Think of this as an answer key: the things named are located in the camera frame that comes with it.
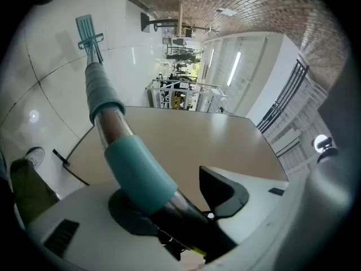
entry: white wall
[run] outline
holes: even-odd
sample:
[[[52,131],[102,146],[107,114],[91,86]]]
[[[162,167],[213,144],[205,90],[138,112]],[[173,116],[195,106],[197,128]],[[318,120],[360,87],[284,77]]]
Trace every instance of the white wall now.
[[[274,55],[277,53],[278,48],[279,51],[276,56],[276,62],[274,63]],[[264,115],[281,93],[283,87],[289,79],[289,75],[292,72],[298,55],[297,46],[283,34],[270,36],[268,38],[266,51],[267,54],[270,55],[268,56],[265,53],[265,56],[262,58],[259,71],[263,67],[268,69],[272,64],[274,65],[260,95],[246,115],[246,117],[250,118],[255,125],[262,120]]]
[[[209,64],[207,84],[219,85],[227,100],[215,101],[209,108],[222,106],[227,112],[249,117],[256,125],[270,109],[296,63],[298,48],[285,35],[274,32],[248,32],[217,37],[204,42],[205,58],[201,72]],[[231,86],[227,86],[236,54],[242,53]]]
[[[274,150],[292,137],[297,136],[300,140],[298,146],[279,158],[289,179],[297,174],[308,174],[315,166],[319,153],[311,141],[319,134],[331,136],[318,113],[326,96],[325,90],[305,78],[285,110],[263,134]]]

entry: person's leg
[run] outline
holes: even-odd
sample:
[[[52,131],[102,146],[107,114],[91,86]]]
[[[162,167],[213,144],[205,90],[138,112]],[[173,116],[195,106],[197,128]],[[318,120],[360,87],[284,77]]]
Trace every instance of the person's leg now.
[[[14,199],[25,228],[59,201],[56,194],[35,171],[44,156],[42,148],[31,148],[25,158],[14,161],[10,167]]]
[[[3,266],[11,264],[12,269],[20,269],[24,267],[24,261],[29,266],[36,266],[41,270],[54,270],[54,266],[44,260],[44,255],[40,253],[38,248],[34,248],[33,242],[27,236],[23,228],[20,227],[19,220],[14,212],[14,195],[11,192],[8,183],[8,169],[0,150],[0,202],[1,202],[1,218],[0,226],[2,230],[1,244],[5,247],[5,255],[2,256],[1,263]],[[14,254],[19,260],[14,261]]]

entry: beige tabletop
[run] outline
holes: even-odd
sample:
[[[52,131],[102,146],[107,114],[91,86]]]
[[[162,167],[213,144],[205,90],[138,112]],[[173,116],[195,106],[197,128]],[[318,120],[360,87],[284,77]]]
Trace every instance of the beige tabletop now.
[[[209,207],[199,190],[201,165],[287,181],[272,148],[249,119],[146,107],[127,107],[125,117],[179,190],[202,211]],[[68,161],[68,169],[90,185],[113,180],[95,128]]]

